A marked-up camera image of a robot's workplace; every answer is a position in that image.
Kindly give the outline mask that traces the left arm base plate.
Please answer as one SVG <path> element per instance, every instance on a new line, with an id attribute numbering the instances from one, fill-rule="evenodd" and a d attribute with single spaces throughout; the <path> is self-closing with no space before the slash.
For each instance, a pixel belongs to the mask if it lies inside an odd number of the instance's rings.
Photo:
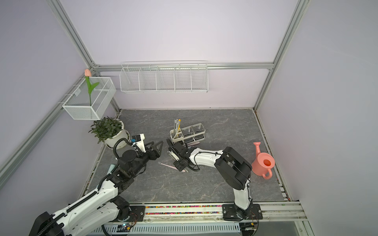
<path id="1" fill-rule="evenodd" d="M 143 205 L 128 206 L 119 210 L 116 218 L 111 222 L 142 222 L 146 207 Z"/>

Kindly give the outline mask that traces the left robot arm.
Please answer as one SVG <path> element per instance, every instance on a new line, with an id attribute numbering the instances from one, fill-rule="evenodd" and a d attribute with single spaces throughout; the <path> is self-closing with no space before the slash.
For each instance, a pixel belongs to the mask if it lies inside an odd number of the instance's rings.
<path id="1" fill-rule="evenodd" d="M 144 143 L 141 135 L 122 138 L 113 147 L 115 167 L 97 187 L 55 213 L 44 212 L 31 228 L 31 236 L 85 236 L 113 220 L 137 222 L 130 204 L 120 194 L 145 171 L 147 162 L 161 156 L 163 142 Z"/>

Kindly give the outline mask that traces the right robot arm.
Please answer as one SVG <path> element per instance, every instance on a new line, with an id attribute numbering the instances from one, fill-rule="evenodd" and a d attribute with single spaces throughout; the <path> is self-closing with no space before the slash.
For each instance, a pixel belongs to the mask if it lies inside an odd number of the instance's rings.
<path id="1" fill-rule="evenodd" d="M 200 171 L 200 166 L 218 170 L 225 182 L 233 188 L 235 209 L 246 213 L 252 206 L 250 192 L 251 164 L 232 147 L 223 150 L 204 150 L 188 147 L 183 143 L 167 140 L 168 153 L 175 159 L 174 167 L 179 171 Z"/>

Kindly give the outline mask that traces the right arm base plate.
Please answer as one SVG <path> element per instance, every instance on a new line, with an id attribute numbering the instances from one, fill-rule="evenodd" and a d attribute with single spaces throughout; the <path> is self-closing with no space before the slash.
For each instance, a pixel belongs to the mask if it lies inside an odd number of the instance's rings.
<path id="1" fill-rule="evenodd" d="M 222 205 L 223 220 L 225 221 L 242 221 L 242 220 L 261 220 L 263 219 L 260 205 L 250 203 L 247 209 L 241 209 L 236 204 Z"/>

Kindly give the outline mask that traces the grey-green toothbrush vertical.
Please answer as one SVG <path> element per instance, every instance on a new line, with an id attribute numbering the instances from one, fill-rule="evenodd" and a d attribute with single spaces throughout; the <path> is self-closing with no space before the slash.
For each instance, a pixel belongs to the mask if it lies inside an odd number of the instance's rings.
<path id="1" fill-rule="evenodd" d="M 174 136 L 176 135 L 176 131 L 177 131 L 177 122 L 178 122 L 178 120 L 175 119 L 174 120 L 174 132 L 173 132 Z"/>

